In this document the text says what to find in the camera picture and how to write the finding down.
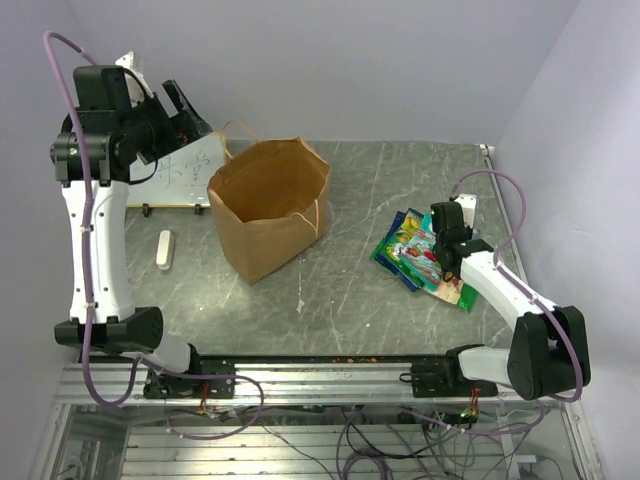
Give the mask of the brown paper bag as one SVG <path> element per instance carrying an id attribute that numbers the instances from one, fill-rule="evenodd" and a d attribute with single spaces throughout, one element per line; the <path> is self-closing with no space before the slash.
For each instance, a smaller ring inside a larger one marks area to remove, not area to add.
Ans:
<path id="1" fill-rule="evenodd" d="M 325 234 L 331 167 L 301 137 L 246 133 L 254 143 L 225 152 L 207 194 L 225 258 L 253 285 Z"/>

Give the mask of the yellow green snack bag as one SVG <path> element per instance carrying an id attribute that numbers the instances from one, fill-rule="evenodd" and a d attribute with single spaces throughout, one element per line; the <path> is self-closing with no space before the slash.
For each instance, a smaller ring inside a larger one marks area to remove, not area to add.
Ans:
<path id="1" fill-rule="evenodd" d="M 384 252 L 389 259 L 396 262 L 400 260 L 400 254 L 420 228 L 422 220 L 423 214 L 413 209 L 400 215 L 399 225 L 391 229 L 384 244 Z"/>

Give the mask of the green Fox's biscuit packet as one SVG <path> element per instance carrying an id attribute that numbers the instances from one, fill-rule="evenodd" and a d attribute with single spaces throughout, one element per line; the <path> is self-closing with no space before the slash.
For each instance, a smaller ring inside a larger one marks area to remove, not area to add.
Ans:
<path id="1" fill-rule="evenodd" d="M 443 273 L 433 252 L 435 234 L 430 216 L 424 216 L 420 228 L 400 254 L 401 262 L 423 283 L 428 291 L 440 285 Z"/>

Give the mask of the green cassava chips bag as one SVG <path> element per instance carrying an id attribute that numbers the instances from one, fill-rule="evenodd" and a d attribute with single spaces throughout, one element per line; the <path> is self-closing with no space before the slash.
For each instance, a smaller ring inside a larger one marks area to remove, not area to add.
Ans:
<path id="1" fill-rule="evenodd" d="M 388 239 L 388 236 L 391 234 L 391 229 L 399 225 L 400 215 L 406 211 L 398 211 L 396 213 L 387 233 L 374 247 L 374 250 L 370 255 L 370 259 L 395 276 L 410 292 L 426 292 L 427 294 L 430 294 L 446 303 L 457 306 L 466 312 L 470 312 L 478 296 L 477 292 L 471 286 L 466 285 L 462 280 L 455 278 L 450 274 L 445 275 L 442 270 L 443 278 L 440 285 L 435 291 L 428 291 L 424 288 L 420 279 L 417 278 L 407 268 L 407 266 L 401 262 L 401 260 L 396 262 L 386 256 L 384 252 L 384 244 Z"/>

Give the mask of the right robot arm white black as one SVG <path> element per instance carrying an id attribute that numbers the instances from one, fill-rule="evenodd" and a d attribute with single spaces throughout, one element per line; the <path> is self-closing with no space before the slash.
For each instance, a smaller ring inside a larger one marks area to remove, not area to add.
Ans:
<path id="1" fill-rule="evenodd" d="M 591 381 L 585 319 L 574 306 L 539 295 L 473 235 L 471 206 L 446 201 L 431 206 L 433 253 L 445 277 L 478 292 L 512 332 L 507 348 L 465 346 L 449 353 L 454 363 L 440 373 L 442 387 L 459 396 L 476 381 L 508 387 L 524 400 L 575 401 Z"/>

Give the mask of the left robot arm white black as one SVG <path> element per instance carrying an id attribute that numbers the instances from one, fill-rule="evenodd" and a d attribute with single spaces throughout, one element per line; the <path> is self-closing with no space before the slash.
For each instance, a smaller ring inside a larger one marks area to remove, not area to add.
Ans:
<path id="1" fill-rule="evenodd" d="M 177 82 L 165 92 L 170 116 L 141 75 L 116 65 L 78 67 L 77 98 L 50 148 L 72 238 L 74 293 L 69 317 L 54 328 L 55 341 L 77 348 L 85 384 L 102 399 L 90 371 L 93 351 L 128 357 L 150 371 L 148 399 L 189 398 L 208 386 L 197 349 L 167 332 L 157 306 L 138 307 L 128 282 L 125 216 L 130 167 L 158 161 L 211 133 Z"/>

